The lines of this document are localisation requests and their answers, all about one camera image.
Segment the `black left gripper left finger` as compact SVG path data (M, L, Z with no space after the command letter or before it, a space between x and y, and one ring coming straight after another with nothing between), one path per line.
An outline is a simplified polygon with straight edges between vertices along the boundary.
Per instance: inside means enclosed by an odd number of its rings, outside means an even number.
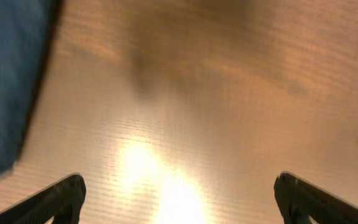
M86 185L80 174L71 174L0 213L0 224L78 224Z

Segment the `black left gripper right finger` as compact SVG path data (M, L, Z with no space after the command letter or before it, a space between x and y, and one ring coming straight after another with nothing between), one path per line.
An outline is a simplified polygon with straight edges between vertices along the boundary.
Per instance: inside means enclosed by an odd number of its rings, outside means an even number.
M282 172L273 189L284 224L358 224L358 208L292 173Z

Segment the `navy blue shorts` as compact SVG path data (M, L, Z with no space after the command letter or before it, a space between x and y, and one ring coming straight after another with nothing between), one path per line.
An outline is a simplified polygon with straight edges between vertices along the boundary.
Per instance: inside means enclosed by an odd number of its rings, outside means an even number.
M60 5L0 0L0 175L19 157Z

